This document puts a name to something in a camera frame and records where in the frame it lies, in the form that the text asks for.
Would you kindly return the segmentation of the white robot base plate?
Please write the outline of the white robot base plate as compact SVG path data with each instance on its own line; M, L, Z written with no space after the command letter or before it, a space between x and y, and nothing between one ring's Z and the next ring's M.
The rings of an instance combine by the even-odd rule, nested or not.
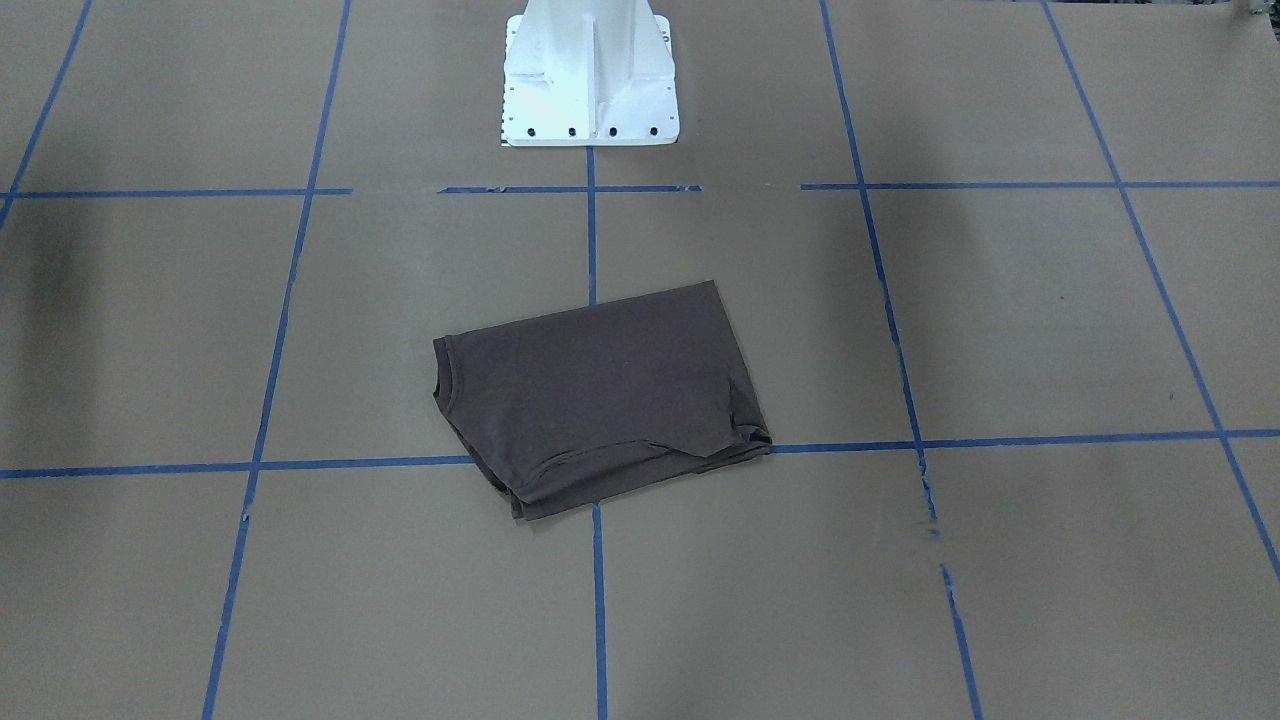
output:
M504 41L504 146L678 141L672 27L649 1L530 1Z

